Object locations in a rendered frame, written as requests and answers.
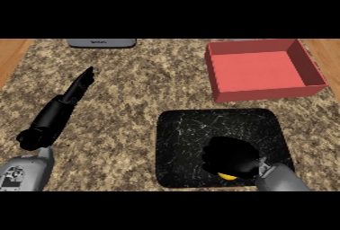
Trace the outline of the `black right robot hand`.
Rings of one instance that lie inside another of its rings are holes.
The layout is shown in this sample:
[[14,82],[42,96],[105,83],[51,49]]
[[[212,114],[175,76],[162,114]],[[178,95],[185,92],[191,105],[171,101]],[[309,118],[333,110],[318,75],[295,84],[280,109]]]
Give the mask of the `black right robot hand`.
[[259,160],[259,150],[234,137],[213,137],[203,148],[203,168],[213,175],[252,180],[259,176]]

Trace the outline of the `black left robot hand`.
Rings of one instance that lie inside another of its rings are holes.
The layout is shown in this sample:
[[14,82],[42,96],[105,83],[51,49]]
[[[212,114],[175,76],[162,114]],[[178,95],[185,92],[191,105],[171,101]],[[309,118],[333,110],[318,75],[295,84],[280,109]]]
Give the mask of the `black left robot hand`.
[[66,129],[74,107],[95,82],[94,67],[76,78],[66,94],[60,94],[42,109],[29,129],[18,134],[20,147],[29,151],[54,145]]

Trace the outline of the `yellow lemon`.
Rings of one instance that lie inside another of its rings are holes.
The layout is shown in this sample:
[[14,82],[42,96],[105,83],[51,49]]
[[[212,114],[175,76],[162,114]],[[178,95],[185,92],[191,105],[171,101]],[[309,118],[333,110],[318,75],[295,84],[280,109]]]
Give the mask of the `yellow lemon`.
[[218,175],[221,176],[222,179],[228,180],[228,181],[234,181],[239,179],[239,177],[227,175],[225,173],[218,173]]

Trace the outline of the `black marbled tray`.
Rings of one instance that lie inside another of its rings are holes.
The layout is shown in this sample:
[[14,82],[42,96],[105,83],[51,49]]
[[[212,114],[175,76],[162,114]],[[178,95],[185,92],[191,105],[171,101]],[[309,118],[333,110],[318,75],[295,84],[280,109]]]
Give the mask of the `black marbled tray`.
[[234,137],[259,150],[268,164],[295,165],[281,124],[268,109],[179,110],[157,121],[156,174],[166,188],[253,186],[253,180],[228,181],[203,168],[205,148],[215,137]]

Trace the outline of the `red cardboard box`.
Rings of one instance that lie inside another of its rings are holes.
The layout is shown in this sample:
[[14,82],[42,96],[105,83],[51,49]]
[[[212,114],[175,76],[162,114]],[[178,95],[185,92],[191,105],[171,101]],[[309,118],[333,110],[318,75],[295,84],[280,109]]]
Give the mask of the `red cardboard box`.
[[215,102],[309,97],[327,82],[299,39],[209,42]]

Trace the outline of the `grey flat appliance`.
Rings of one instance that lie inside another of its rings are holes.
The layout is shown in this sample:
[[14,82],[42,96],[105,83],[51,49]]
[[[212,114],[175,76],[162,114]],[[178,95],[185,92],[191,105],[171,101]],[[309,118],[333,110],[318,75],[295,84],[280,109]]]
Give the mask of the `grey flat appliance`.
[[132,48],[137,39],[67,39],[73,48],[79,49],[126,49]]

